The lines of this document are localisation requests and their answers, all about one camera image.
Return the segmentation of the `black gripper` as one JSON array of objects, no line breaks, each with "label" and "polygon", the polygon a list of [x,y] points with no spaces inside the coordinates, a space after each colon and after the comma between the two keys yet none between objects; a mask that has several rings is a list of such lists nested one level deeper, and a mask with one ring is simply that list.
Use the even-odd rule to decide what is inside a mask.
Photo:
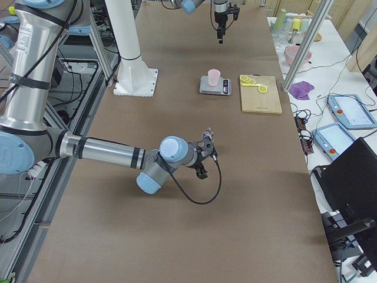
[{"label": "black gripper", "polygon": [[198,153],[196,161],[191,165],[191,168],[196,170],[196,175],[200,179],[205,179],[207,177],[207,170],[203,165],[204,159],[205,157],[201,153]]},{"label": "black gripper", "polygon": [[223,31],[226,30],[226,23],[228,20],[227,12],[215,12],[214,19],[216,24],[218,25],[216,28],[217,31],[217,38],[219,40],[219,44],[223,43]]}]

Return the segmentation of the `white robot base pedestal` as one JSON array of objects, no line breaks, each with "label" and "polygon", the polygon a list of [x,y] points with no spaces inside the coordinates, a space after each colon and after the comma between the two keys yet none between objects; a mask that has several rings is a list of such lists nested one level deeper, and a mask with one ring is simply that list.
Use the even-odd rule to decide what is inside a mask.
[{"label": "white robot base pedestal", "polygon": [[114,94],[152,97],[158,70],[148,68],[142,59],[131,2],[109,0],[105,4],[121,57]]}]

